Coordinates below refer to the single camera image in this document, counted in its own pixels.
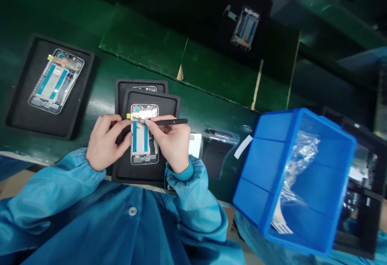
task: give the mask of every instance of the blue plastic bin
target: blue plastic bin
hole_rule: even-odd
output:
[[[318,135],[320,143],[314,161],[292,187],[307,206],[281,206],[294,234],[279,234],[271,220],[299,130]],[[305,255],[329,255],[355,148],[353,136],[308,109],[265,113],[257,124],[233,203],[267,240]]]

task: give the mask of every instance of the left hand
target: left hand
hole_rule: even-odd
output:
[[[90,166],[96,171],[102,171],[117,159],[130,147],[132,142],[132,132],[129,132],[120,145],[116,144],[117,137],[122,130],[131,125],[131,120],[122,120],[116,114],[106,114],[99,116],[86,151],[86,159]]]

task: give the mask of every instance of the elastic cuff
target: elastic cuff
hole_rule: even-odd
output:
[[[187,167],[184,171],[180,172],[179,174],[174,173],[174,172],[172,171],[172,169],[170,169],[171,166],[168,165],[168,162],[166,162],[166,167],[167,167],[167,169],[169,170],[169,172],[170,172],[175,178],[177,178],[179,181],[187,181],[187,180],[189,180],[189,179],[194,175],[194,174],[193,174],[193,173],[194,173],[194,166],[192,165],[190,159],[189,159],[189,165],[188,165],[188,167]]]

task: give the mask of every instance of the smartphone display assembly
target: smartphone display assembly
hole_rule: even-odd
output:
[[[130,119],[132,145],[131,163],[133,165],[156,164],[159,160],[158,143],[152,133],[149,132],[145,120],[159,115],[159,108],[154,104],[133,104],[131,106]]]
[[[62,49],[56,49],[48,59],[49,62],[32,91],[28,103],[47,112],[59,114],[85,61]]]
[[[239,16],[231,43],[245,51],[249,51],[259,20],[260,15],[245,5]]]

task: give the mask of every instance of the black tray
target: black tray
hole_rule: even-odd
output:
[[[55,115],[28,104],[28,99],[47,64],[47,57],[61,48],[82,58],[85,65],[74,84],[62,111]],[[81,112],[90,89],[95,54],[91,51],[57,41],[41,35],[32,35],[24,58],[19,82],[10,102],[6,125],[29,133],[53,139],[69,141],[74,138],[79,126]]]
[[[126,118],[127,111],[133,104],[156,104],[160,115],[180,115],[180,97],[174,95],[149,92],[140,89],[126,89],[121,117]],[[125,135],[130,132],[130,126],[123,130],[117,138],[120,144]],[[133,165],[130,162],[130,149],[113,164],[112,181],[129,184],[164,185],[165,157],[160,150],[159,161],[156,164]]]
[[[155,86],[158,93],[169,94],[168,82],[144,79],[116,79],[115,87],[115,109],[116,114],[121,115],[121,109],[124,104],[126,89],[136,86]]]

